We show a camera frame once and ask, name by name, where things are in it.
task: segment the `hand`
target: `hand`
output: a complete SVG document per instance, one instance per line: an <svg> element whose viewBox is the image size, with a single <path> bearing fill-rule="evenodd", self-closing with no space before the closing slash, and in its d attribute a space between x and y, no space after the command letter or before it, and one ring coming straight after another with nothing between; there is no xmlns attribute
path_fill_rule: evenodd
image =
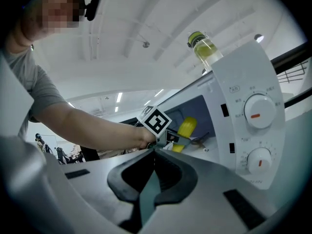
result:
<svg viewBox="0 0 312 234"><path fill-rule="evenodd" d="M156 141L155 135L153 135L149 130L145 127L141 127L141 134L142 134L142 143L140 144L141 149L145 149L148 143L152 143Z"/></svg>

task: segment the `white knob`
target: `white knob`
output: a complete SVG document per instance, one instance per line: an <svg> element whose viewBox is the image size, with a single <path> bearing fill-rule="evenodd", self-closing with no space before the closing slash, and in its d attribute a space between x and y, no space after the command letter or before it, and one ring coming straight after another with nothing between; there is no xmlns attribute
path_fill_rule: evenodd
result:
<svg viewBox="0 0 312 234"><path fill-rule="evenodd" d="M259 129L270 126L276 115L274 102L264 95L251 96L245 104L244 111L248 123Z"/></svg>
<svg viewBox="0 0 312 234"><path fill-rule="evenodd" d="M247 168L251 174L265 173L271 165L271 153L266 148L257 148L248 155Z"/></svg>

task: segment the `white ceiling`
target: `white ceiling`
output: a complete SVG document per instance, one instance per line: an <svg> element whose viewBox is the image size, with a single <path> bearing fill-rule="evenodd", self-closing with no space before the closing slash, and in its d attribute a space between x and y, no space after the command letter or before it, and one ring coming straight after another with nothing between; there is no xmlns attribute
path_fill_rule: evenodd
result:
<svg viewBox="0 0 312 234"><path fill-rule="evenodd" d="M223 55L258 33L270 59L305 42L278 0L102 0L92 22L36 42L34 54L66 100L109 118L116 106L117 114L135 112L200 77L202 66L186 45L196 30ZM149 48L142 47L146 40Z"/></svg>

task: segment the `gray t-shirt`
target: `gray t-shirt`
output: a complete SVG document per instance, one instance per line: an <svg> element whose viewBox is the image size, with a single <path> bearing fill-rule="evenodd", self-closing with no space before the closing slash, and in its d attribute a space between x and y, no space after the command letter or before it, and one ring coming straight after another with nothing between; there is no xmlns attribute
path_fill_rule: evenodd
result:
<svg viewBox="0 0 312 234"><path fill-rule="evenodd" d="M3 54L15 76L34 99L34 104L19 131L19 136L25 139L29 120L38 122L34 118L35 115L52 104L66 101L59 94L46 72L35 64L30 47L18 54L11 54L3 50Z"/></svg>

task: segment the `control panel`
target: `control panel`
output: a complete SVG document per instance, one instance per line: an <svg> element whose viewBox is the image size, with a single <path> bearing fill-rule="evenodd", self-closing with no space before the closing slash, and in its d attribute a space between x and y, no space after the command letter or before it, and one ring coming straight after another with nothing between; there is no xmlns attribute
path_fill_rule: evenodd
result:
<svg viewBox="0 0 312 234"><path fill-rule="evenodd" d="M251 41L215 62L212 70L233 125L235 172L267 189L285 138L284 102L274 68L262 47Z"/></svg>

